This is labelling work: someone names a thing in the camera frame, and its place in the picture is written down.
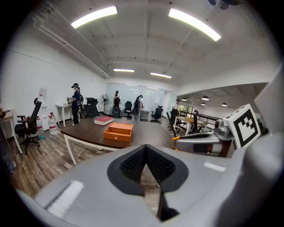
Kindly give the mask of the black office chair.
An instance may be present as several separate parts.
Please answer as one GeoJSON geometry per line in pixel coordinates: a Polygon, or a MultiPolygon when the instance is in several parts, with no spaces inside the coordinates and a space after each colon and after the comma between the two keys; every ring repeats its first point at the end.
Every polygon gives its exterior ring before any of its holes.
{"type": "Polygon", "coordinates": [[[155,112],[152,111],[152,115],[151,117],[153,118],[152,120],[150,120],[151,122],[156,122],[161,124],[160,122],[160,118],[162,117],[162,112],[163,112],[163,108],[162,106],[158,106],[155,110],[155,112]]]}
{"type": "Polygon", "coordinates": [[[125,103],[124,113],[126,114],[127,119],[131,117],[131,114],[132,114],[132,103],[131,103],[131,101],[127,101],[125,103]]]}
{"type": "Polygon", "coordinates": [[[199,133],[203,128],[204,129],[207,128],[207,124],[198,123],[197,117],[199,116],[199,112],[197,110],[194,110],[192,115],[193,115],[193,124],[189,132],[190,134],[199,133]]]}
{"type": "Polygon", "coordinates": [[[36,121],[38,116],[37,114],[39,113],[42,102],[40,102],[38,98],[35,98],[34,105],[35,107],[31,116],[27,117],[24,115],[17,116],[21,120],[17,121],[18,124],[14,128],[15,134],[18,135],[18,137],[24,138],[24,140],[21,143],[19,143],[19,146],[25,145],[25,150],[24,150],[25,155],[28,154],[27,148],[30,143],[37,144],[37,146],[40,147],[39,142],[35,141],[35,139],[37,140],[39,139],[38,136],[32,137],[31,135],[35,135],[38,131],[36,121]]]}
{"type": "Polygon", "coordinates": [[[169,126],[168,126],[168,129],[169,131],[171,131],[174,127],[174,124],[175,124],[175,119],[176,119],[176,116],[178,114],[178,111],[173,109],[170,114],[167,113],[167,117],[169,119],[169,126]]]}

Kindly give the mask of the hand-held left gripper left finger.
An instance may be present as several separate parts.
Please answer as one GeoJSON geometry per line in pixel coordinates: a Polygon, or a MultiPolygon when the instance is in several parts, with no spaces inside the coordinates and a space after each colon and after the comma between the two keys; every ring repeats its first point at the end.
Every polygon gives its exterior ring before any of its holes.
{"type": "Polygon", "coordinates": [[[62,219],[77,227],[154,227],[160,220],[147,206],[143,196],[121,192],[110,181],[107,169],[116,158],[134,148],[129,147],[80,162],[47,184],[34,197],[43,208],[57,200],[73,181],[81,184],[72,187],[72,195],[64,196],[58,205],[63,207],[71,197],[77,196],[64,211],[62,219]]]}

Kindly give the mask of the wood-topped white desk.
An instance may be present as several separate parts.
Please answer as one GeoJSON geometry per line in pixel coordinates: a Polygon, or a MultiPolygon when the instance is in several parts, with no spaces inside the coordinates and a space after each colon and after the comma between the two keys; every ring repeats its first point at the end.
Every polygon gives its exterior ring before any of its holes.
{"type": "Polygon", "coordinates": [[[20,152],[20,154],[23,153],[21,147],[20,147],[20,144],[18,142],[18,138],[16,136],[16,133],[15,133],[15,124],[14,124],[14,110],[11,109],[11,110],[7,110],[6,111],[6,115],[5,117],[3,118],[3,123],[5,125],[6,122],[9,122],[10,123],[10,126],[11,126],[11,134],[12,136],[14,137],[14,140],[16,142],[16,146],[20,152]]]}

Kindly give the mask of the white water dispenser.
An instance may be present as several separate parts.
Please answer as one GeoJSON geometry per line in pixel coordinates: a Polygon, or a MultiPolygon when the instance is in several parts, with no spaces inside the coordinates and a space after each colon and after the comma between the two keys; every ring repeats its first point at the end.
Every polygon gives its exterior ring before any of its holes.
{"type": "Polygon", "coordinates": [[[42,103],[40,110],[39,110],[39,117],[43,125],[43,130],[46,131],[48,130],[48,119],[49,119],[48,107],[46,104],[46,101],[47,101],[47,87],[46,86],[40,87],[38,101],[42,103]]]}

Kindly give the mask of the black metal railing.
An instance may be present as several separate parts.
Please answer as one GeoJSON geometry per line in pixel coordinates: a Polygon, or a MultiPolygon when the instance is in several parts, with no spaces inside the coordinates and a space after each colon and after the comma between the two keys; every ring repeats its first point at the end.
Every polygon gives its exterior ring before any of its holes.
{"type": "Polygon", "coordinates": [[[210,128],[210,129],[214,129],[216,121],[221,120],[221,118],[212,117],[212,116],[203,115],[203,114],[199,114],[197,116],[197,119],[202,121],[202,122],[207,123],[207,128],[210,128]]]}

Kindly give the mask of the red hardcover book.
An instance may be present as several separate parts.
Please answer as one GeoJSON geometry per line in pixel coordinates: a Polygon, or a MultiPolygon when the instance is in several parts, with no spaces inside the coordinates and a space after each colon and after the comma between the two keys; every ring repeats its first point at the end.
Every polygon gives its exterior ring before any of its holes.
{"type": "Polygon", "coordinates": [[[109,123],[112,123],[114,119],[112,117],[104,116],[104,117],[99,117],[94,120],[94,123],[97,125],[107,125],[109,123]]]}

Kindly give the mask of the orange wooden drawer box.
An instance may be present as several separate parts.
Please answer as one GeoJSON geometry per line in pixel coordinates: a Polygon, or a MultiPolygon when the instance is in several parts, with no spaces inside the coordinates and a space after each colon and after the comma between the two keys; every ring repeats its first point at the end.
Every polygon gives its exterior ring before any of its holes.
{"type": "Polygon", "coordinates": [[[113,122],[103,132],[103,138],[114,141],[130,142],[133,132],[133,126],[133,124],[113,122]]]}

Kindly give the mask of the black reclined chair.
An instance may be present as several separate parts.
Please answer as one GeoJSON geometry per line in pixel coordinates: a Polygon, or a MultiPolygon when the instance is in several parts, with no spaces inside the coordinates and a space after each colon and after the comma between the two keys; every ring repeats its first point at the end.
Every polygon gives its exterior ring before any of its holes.
{"type": "Polygon", "coordinates": [[[86,98],[87,103],[83,105],[83,109],[86,112],[86,114],[89,116],[89,118],[94,118],[100,116],[97,104],[98,101],[95,98],[86,98]]]}

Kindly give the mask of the yellow-handled screwdriver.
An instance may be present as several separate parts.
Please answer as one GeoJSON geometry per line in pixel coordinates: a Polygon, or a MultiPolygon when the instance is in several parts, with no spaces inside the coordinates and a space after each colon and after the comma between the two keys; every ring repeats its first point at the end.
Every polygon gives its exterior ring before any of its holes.
{"type": "Polygon", "coordinates": [[[180,137],[177,136],[177,134],[176,134],[176,132],[175,132],[175,127],[174,127],[174,125],[172,124],[170,115],[169,115],[168,113],[166,113],[166,114],[167,114],[167,117],[168,117],[168,120],[169,120],[169,123],[170,123],[170,128],[172,129],[172,132],[173,132],[173,134],[174,134],[173,140],[176,141],[176,140],[178,140],[180,137]]]}

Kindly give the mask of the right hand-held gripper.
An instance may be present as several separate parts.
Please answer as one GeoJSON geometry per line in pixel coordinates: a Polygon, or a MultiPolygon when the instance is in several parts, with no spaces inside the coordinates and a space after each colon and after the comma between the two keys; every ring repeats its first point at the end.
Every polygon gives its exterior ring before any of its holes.
{"type": "Polygon", "coordinates": [[[214,133],[180,136],[175,141],[175,149],[187,153],[211,153],[213,151],[219,153],[220,141],[231,141],[234,150],[248,147],[261,136],[259,116],[250,104],[246,104],[216,121],[214,133]]]}

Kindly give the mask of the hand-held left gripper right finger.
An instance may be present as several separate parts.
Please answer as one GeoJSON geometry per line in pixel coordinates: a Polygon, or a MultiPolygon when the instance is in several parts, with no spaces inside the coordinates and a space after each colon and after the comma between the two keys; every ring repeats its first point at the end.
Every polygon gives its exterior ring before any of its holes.
{"type": "Polygon", "coordinates": [[[154,145],[145,146],[149,169],[161,186],[151,223],[217,223],[235,184],[235,159],[209,157],[154,145]]]}

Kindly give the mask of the black pedestal fan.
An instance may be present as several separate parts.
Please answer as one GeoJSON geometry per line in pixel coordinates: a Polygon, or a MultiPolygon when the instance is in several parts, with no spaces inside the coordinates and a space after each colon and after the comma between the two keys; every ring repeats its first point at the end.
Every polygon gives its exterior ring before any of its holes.
{"type": "Polygon", "coordinates": [[[107,95],[107,94],[102,94],[102,95],[100,96],[100,98],[99,98],[99,103],[100,103],[100,105],[103,106],[103,111],[100,112],[102,115],[106,115],[105,109],[106,109],[106,106],[107,106],[108,102],[109,102],[109,97],[108,97],[108,95],[107,95]]]}

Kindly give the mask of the light wooden table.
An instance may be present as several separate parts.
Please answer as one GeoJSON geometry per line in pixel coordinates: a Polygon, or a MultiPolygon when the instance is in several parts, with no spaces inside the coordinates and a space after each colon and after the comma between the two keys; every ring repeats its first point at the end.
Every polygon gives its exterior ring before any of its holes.
{"type": "MultiPolygon", "coordinates": [[[[185,123],[188,125],[188,126],[187,126],[187,129],[186,129],[185,135],[189,134],[190,127],[191,127],[191,125],[194,124],[194,118],[176,116],[176,117],[175,117],[175,121],[174,121],[174,128],[176,127],[177,120],[181,120],[181,121],[185,122],[185,123]]],[[[198,125],[198,126],[202,125],[202,126],[204,126],[205,128],[207,128],[208,123],[207,123],[207,122],[204,122],[204,121],[197,120],[197,125],[198,125]]]]}

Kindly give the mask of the white ceiling pipes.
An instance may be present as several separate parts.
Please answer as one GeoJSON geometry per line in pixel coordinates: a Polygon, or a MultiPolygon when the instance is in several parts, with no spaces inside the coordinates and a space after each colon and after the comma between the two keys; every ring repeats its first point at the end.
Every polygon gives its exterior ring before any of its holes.
{"type": "Polygon", "coordinates": [[[77,57],[79,60],[87,64],[89,67],[91,67],[93,70],[99,72],[104,78],[110,79],[111,76],[106,73],[104,70],[102,70],[100,67],[98,67],[95,63],[93,63],[89,58],[87,58],[82,52],[80,52],[78,49],[76,49],[73,45],[71,45],[68,41],[63,39],[58,34],[54,33],[52,30],[47,28],[46,26],[42,25],[42,22],[39,20],[38,16],[32,16],[32,19],[34,20],[33,27],[56,41],[62,48],[66,49],[70,53],[72,53],[75,57],[77,57]]]}

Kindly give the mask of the red-labelled water bottle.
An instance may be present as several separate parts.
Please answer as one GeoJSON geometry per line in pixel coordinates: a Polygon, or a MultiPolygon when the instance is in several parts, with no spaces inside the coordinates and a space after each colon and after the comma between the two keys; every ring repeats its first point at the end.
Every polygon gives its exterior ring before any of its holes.
{"type": "Polygon", "coordinates": [[[50,112],[50,115],[48,117],[49,117],[48,126],[49,126],[50,134],[56,135],[57,134],[57,121],[56,121],[56,118],[53,112],[50,112]]]}
{"type": "Polygon", "coordinates": [[[39,116],[37,116],[36,125],[37,125],[37,135],[38,135],[38,137],[43,136],[44,135],[43,124],[42,124],[42,120],[41,120],[41,118],[39,116]]]}

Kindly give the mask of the small white table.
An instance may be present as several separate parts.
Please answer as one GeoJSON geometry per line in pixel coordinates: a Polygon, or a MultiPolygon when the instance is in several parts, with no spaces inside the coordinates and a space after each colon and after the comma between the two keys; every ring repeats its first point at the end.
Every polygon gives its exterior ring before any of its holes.
{"type": "Polygon", "coordinates": [[[63,124],[66,127],[66,120],[73,120],[71,105],[55,105],[57,124],[63,124]]]}

